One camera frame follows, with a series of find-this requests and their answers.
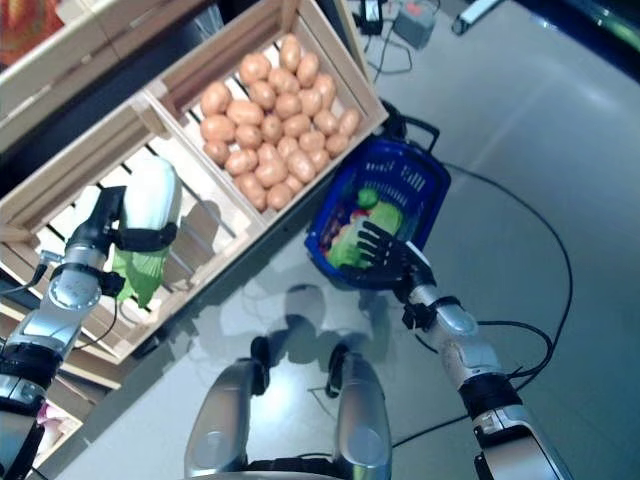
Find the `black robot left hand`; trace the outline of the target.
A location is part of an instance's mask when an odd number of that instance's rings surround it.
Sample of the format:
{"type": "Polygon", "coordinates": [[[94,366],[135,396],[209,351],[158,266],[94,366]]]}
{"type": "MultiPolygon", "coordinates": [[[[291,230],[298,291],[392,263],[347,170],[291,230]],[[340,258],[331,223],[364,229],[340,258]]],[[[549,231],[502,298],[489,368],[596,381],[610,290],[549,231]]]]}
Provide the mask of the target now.
{"type": "Polygon", "coordinates": [[[174,214],[180,208],[175,187],[151,202],[133,186],[107,187],[95,195],[85,191],[76,211],[85,216],[67,240],[65,249],[88,248],[107,255],[114,246],[122,251],[148,253],[169,247],[176,239],[174,214]]]}

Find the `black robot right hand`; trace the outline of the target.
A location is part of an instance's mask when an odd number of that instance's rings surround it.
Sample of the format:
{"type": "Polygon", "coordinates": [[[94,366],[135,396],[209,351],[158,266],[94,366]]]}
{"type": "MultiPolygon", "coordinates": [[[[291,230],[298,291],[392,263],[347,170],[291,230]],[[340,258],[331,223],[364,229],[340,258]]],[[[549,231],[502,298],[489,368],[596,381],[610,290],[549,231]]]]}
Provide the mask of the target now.
{"type": "Polygon", "coordinates": [[[428,260],[410,241],[402,242],[370,221],[358,231],[356,247],[359,264],[340,266],[356,287],[393,291],[406,302],[417,287],[437,286],[428,260]]]}

